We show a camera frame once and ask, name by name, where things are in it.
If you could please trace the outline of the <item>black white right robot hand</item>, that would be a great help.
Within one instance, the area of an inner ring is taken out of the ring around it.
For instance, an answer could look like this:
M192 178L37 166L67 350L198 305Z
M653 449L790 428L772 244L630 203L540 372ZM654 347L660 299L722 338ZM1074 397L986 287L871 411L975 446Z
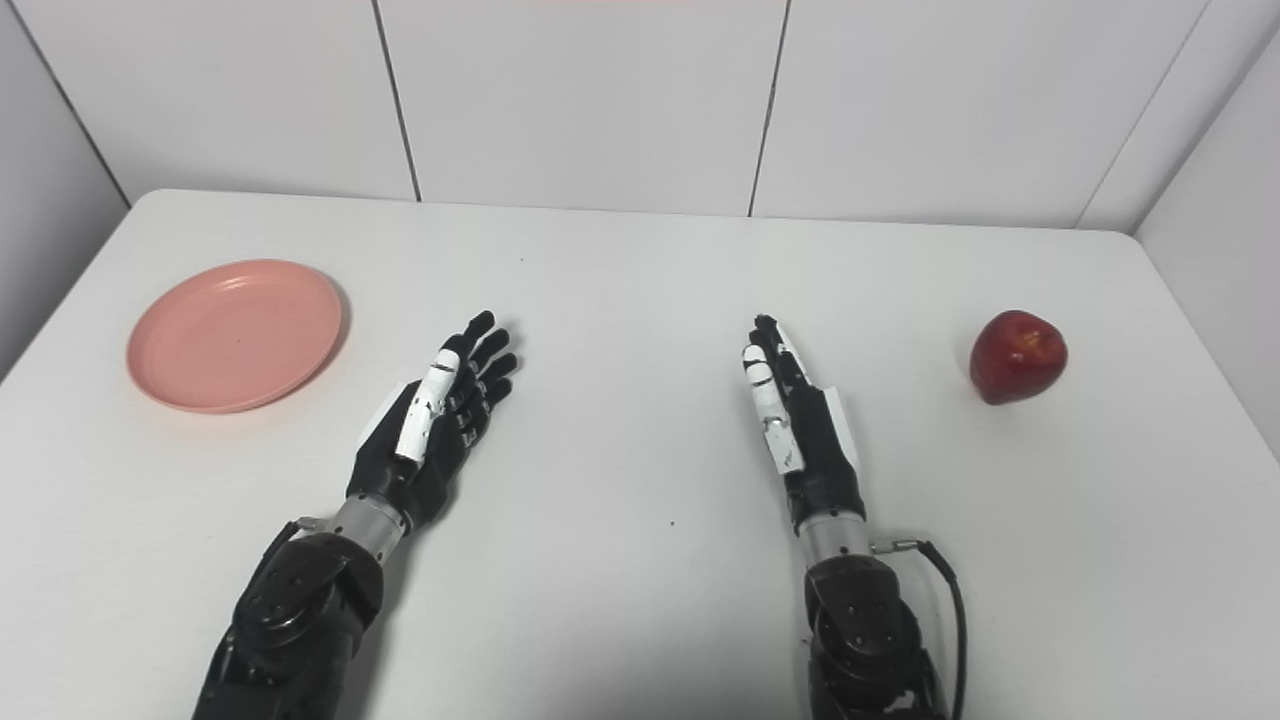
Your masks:
M742 370L794 529L818 516L864 521L858 452L838 391L812 382L772 315L755 316Z

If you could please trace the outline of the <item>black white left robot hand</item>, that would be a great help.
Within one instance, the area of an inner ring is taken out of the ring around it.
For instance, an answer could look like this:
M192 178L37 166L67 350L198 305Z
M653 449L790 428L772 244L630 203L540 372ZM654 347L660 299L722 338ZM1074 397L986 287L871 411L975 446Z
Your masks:
M355 456L347 495L376 500L416 530L436 520L470 451L512 389L511 334L483 310L397 391Z

